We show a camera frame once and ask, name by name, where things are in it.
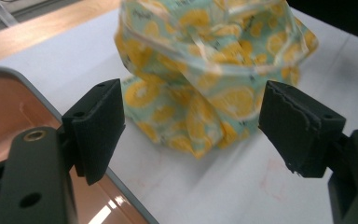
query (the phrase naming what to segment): white tabletop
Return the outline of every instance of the white tabletop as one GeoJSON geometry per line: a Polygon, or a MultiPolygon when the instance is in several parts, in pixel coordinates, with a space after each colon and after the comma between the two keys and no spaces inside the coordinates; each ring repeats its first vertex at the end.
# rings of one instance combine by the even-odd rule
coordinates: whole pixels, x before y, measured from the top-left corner
{"type": "MultiPolygon", "coordinates": [[[[302,65],[299,88],[358,129],[358,37],[302,13],[320,47],[302,65]]],[[[24,74],[61,112],[92,86],[129,75],[113,34],[117,11],[0,61],[24,74]]],[[[201,160],[153,145],[127,120],[110,167],[160,223],[332,223],[323,179],[290,173],[262,133],[201,160]]]]}

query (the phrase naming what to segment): brass screw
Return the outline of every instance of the brass screw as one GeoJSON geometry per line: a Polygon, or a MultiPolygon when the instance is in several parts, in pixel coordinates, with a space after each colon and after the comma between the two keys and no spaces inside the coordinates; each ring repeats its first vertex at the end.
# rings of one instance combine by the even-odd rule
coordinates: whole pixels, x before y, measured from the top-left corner
{"type": "Polygon", "coordinates": [[[37,131],[33,131],[33,132],[30,132],[30,133],[27,133],[23,139],[24,141],[26,142],[33,142],[33,141],[37,141],[37,140],[40,140],[42,138],[44,138],[46,136],[46,131],[43,131],[43,130],[37,130],[37,131]]]}

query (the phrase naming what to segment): wooden table edge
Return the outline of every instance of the wooden table edge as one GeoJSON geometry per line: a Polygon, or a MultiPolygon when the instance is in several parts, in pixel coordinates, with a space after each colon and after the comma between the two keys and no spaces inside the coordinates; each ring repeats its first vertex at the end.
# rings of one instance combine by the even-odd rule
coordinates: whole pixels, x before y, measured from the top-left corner
{"type": "Polygon", "coordinates": [[[119,0],[82,0],[0,31],[0,60],[112,11],[119,0]]]}

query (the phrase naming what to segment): lemon print fabric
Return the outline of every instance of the lemon print fabric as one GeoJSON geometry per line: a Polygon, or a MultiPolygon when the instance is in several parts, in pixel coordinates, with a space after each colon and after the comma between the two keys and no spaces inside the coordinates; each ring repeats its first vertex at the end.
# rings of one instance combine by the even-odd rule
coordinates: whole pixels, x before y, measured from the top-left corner
{"type": "Polygon", "coordinates": [[[256,133],[267,80],[297,85],[318,44],[279,0],[122,0],[115,43],[126,116],[196,158],[256,133]]]}

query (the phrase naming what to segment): fabric bag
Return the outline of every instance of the fabric bag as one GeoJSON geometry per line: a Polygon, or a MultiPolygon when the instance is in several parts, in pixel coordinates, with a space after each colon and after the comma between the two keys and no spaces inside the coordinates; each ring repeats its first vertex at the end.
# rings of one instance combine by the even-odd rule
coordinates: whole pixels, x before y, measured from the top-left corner
{"type": "Polygon", "coordinates": [[[255,133],[266,81],[296,85],[317,47],[282,0],[122,0],[115,41],[126,116],[197,158],[255,133]]]}

